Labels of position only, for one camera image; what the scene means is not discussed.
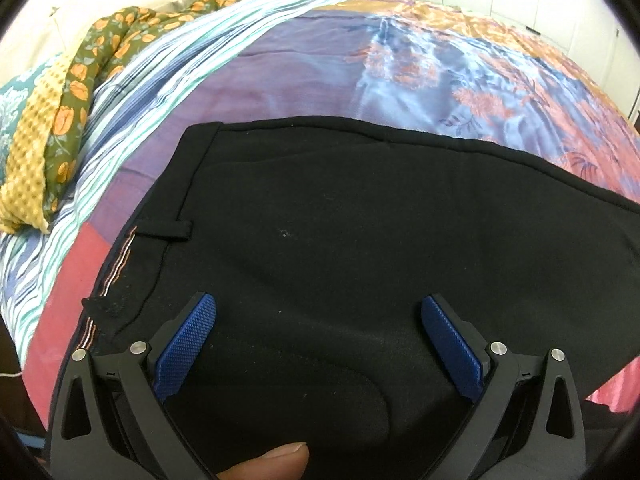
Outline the person's left hand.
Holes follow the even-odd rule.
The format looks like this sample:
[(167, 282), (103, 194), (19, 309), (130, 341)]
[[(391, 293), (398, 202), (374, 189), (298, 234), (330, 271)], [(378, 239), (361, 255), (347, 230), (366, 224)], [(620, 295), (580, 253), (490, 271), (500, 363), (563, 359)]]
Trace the person's left hand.
[(305, 442), (279, 446), (262, 456), (247, 460), (218, 472), (221, 480), (298, 480), (303, 477), (309, 460)]

